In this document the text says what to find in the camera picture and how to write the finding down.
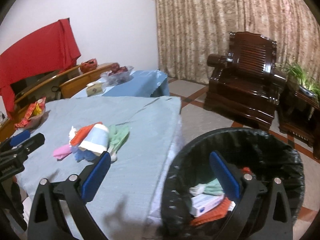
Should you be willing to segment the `pink paper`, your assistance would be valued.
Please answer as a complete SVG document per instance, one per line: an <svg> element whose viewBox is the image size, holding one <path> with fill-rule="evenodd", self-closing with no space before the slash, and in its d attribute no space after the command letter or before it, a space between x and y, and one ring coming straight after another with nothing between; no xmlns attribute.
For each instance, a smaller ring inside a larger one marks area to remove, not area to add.
<svg viewBox="0 0 320 240"><path fill-rule="evenodd" d="M62 160L63 158L70 155L71 152L72 152L72 148L69 144L63 145L54 150L53 157L56 158L57 160Z"/></svg>

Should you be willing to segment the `white tissue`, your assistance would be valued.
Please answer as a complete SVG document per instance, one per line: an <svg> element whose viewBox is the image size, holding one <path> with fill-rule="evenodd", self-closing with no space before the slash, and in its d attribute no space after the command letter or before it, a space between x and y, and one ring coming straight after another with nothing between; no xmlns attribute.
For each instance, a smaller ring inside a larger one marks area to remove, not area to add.
<svg viewBox="0 0 320 240"><path fill-rule="evenodd" d="M76 128L72 126L71 130L70 130L70 132L68 134L69 141L71 141L75 137L76 132L77 132Z"/></svg>

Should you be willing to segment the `white medicine box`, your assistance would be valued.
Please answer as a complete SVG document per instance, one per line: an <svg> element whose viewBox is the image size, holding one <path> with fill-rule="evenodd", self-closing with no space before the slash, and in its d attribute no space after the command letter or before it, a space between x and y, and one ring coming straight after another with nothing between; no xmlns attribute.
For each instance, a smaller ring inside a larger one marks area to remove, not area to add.
<svg viewBox="0 0 320 240"><path fill-rule="evenodd" d="M224 197L224 194L220 196L212 196L204 193L192 197L190 214L195 218L200 217L218 206L223 201Z"/></svg>

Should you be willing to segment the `green rubber glove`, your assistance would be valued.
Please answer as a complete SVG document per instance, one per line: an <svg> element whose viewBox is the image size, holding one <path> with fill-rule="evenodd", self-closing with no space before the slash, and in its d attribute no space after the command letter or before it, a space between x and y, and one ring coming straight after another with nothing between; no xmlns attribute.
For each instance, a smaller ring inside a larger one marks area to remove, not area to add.
<svg viewBox="0 0 320 240"><path fill-rule="evenodd" d="M108 153L111 156L111 162L117 160L117 152L129 137L130 128L124 125L111 125L109 127L109 145Z"/></svg>

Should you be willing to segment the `blue plastic bag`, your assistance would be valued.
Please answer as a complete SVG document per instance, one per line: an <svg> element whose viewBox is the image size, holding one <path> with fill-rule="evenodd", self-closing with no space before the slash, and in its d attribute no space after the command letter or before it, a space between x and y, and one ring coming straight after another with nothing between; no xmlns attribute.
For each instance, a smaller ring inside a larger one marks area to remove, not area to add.
<svg viewBox="0 0 320 240"><path fill-rule="evenodd" d="M80 162L82 160L94 161L97 157L92 151L89 151L89 150L82 151L78 148L78 146L72 146L71 152L74 155L74 158L77 162Z"/></svg>

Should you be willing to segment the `black lined trash bin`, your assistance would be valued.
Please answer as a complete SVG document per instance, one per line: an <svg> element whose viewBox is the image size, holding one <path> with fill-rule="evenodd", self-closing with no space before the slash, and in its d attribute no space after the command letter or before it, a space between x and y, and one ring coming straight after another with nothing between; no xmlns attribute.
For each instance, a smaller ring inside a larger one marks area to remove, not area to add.
<svg viewBox="0 0 320 240"><path fill-rule="evenodd" d="M191 212L190 188L217 179L235 203L203 224ZM221 128L184 146L171 163L161 201L164 239L292 239L303 204L299 153L267 132Z"/></svg>

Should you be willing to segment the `snack tray with red packets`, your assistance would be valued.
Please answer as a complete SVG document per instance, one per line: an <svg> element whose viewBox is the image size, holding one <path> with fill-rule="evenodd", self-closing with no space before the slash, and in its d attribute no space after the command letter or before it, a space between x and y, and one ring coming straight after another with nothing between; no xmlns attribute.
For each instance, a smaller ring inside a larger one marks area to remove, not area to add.
<svg viewBox="0 0 320 240"><path fill-rule="evenodd" d="M31 103L19 123L14 124L16 130L35 129L39 126L44 113L46 112L46 97Z"/></svg>

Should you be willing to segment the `wooden cabinet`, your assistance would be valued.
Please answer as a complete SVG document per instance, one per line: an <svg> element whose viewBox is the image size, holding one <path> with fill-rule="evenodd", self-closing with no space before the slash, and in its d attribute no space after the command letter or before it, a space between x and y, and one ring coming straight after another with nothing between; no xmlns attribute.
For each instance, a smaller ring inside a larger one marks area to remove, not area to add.
<svg viewBox="0 0 320 240"><path fill-rule="evenodd" d="M14 124L20 122L31 103L42 97L45 97L47 102L71 98L85 89L88 83L98 80L101 73L111 69L111 65L111 63L100 64L95 70L85 74L80 73L79 66L62 73L56 70L37 81L30 90L22 91L15 97L13 119L5 120L1 125L1 141L14 134Z"/></svg>

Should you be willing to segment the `tissue box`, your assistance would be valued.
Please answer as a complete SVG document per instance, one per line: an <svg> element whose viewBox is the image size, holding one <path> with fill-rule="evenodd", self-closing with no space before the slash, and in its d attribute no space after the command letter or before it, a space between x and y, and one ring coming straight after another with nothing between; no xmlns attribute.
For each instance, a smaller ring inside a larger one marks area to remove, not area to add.
<svg viewBox="0 0 320 240"><path fill-rule="evenodd" d="M102 94L103 92L104 92L104 83L102 81L95 81L95 82L89 83L86 86L87 96Z"/></svg>

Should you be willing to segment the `red cloth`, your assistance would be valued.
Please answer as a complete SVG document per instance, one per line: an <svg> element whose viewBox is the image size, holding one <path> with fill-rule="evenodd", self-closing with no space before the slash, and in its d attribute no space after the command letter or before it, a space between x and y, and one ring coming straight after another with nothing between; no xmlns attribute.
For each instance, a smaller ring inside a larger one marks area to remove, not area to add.
<svg viewBox="0 0 320 240"><path fill-rule="evenodd" d="M64 71L81 56L70 21L60 19L17 41L1 54L1 96L9 118L15 111L11 84L35 75Z"/></svg>

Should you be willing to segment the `glass fruit bowl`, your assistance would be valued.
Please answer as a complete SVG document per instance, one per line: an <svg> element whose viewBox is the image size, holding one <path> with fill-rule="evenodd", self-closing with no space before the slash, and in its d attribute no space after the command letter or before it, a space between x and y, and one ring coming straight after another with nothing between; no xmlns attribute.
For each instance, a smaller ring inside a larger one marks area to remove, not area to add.
<svg viewBox="0 0 320 240"><path fill-rule="evenodd" d="M118 63L111 65L111 69L100 74L102 80L109 86L115 86L130 81L133 76L132 66L120 66Z"/></svg>

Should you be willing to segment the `light grey-blue tablecloth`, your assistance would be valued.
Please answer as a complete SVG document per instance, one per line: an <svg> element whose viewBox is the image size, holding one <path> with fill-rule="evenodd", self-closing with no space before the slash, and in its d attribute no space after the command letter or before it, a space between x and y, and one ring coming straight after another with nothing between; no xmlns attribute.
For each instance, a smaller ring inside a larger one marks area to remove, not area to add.
<svg viewBox="0 0 320 240"><path fill-rule="evenodd" d="M97 96L52 101L46 109L48 117L37 129L45 142L24 162L24 171L17 175L19 186L33 197L42 178L63 181L84 169L87 162L77 162L71 155L62 161L53 157L55 149L67 144L72 127L96 122L127 126L129 137L87 207L109 239L141 239L176 134L180 98Z"/></svg>

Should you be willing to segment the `potted green plant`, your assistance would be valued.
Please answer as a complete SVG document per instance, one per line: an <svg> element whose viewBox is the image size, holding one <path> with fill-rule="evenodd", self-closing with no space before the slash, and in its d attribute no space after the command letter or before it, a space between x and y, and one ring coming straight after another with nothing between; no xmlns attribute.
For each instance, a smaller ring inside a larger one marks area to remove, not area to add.
<svg viewBox="0 0 320 240"><path fill-rule="evenodd" d="M285 63L284 71L287 81L295 90L301 90L305 95L319 99L319 82L311 77L298 63Z"/></svg>

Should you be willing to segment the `blue tablecloth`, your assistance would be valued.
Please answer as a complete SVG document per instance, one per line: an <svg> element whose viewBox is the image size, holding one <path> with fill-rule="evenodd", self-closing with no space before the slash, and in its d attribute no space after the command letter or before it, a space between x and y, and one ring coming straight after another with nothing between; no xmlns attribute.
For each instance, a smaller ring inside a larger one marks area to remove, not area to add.
<svg viewBox="0 0 320 240"><path fill-rule="evenodd" d="M160 70L137 70L126 83L107 87L101 94L94 96L136 96L156 98L169 96L168 76Z"/></svg>

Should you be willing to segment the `beige patterned curtain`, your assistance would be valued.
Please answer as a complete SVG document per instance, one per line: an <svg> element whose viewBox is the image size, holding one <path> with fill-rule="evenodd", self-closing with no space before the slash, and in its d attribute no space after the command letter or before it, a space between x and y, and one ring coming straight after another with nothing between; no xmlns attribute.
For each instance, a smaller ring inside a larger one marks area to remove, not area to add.
<svg viewBox="0 0 320 240"><path fill-rule="evenodd" d="M319 23L303 0L155 0L159 67L207 83L210 54L228 52L229 33L249 31L277 42L278 64L298 62L319 79Z"/></svg>

